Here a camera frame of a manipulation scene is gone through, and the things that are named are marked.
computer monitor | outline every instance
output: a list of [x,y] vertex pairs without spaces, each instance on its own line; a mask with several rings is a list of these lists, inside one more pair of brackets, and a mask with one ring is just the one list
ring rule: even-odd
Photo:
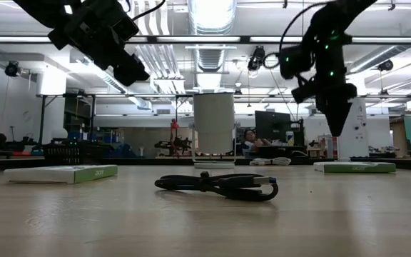
[[256,135],[258,138],[286,141],[286,132],[291,129],[290,114],[271,111],[255,111]]

table surface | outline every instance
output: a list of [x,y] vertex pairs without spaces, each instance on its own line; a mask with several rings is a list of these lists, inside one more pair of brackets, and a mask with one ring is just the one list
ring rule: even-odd
[[[323,174],[239,166],[278,179],[270,202],[160,191],[190,166],[120,166],[76,185],[0,180],[2,256],[411,256],[411,171]],[[230,171],[213,171],[213,175]]]

coiled black cable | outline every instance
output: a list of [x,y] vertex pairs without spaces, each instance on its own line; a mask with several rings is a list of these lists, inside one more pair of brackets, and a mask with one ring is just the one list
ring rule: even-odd
[[[245,189],[259,188],[263,184],[270,184],[273,188],[272,193],[265,194],[261,190]],[[165,190],[210,191],[229,199],[242,201],[269,201],[278,193],[275,178],[245,173],[210,176],[207,171],[204,171],[201,177],[169,175],[155,181],[155,186]]]

white cylindrical container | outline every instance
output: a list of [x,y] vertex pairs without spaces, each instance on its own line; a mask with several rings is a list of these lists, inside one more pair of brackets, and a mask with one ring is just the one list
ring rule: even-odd
[[286,143],[288,146],[294,146],[294,132],[286,131]]
[[193,108],[199,151],[202,153],[232,151],[235,123],[233,94],[195,94]]

person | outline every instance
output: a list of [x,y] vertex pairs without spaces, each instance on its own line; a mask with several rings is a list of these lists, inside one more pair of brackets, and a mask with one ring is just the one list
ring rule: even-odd
[[250,152],[257,152],[258,147],[261,146],[272,146],[272,144],[264,138],[257,138],[256,133],[251,130],[247,129],[243,133],[244,143],[242,147],[242,152],[244,156],[247,156]]

